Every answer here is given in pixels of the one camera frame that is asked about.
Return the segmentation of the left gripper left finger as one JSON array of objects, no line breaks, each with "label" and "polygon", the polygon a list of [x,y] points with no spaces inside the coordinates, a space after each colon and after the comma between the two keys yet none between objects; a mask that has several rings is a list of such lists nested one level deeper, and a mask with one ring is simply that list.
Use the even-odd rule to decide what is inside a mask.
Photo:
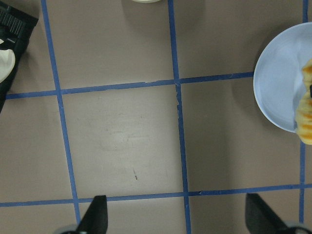
[{"label": "left gripper left finger", "polygon": [[106,234],[107,229],[107,197],[105,195],[97,195],[93,198],[75,232],[78,234]]}]

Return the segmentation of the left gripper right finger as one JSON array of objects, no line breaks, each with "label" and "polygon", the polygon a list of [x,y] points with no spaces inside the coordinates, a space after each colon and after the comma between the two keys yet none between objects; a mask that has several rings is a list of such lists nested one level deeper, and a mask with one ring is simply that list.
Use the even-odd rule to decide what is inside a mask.
[{"label": "left gripper right finger", "polygon": [[246,194],[245,224],[250,234],[286,234],[289,229],[256,193]]}]

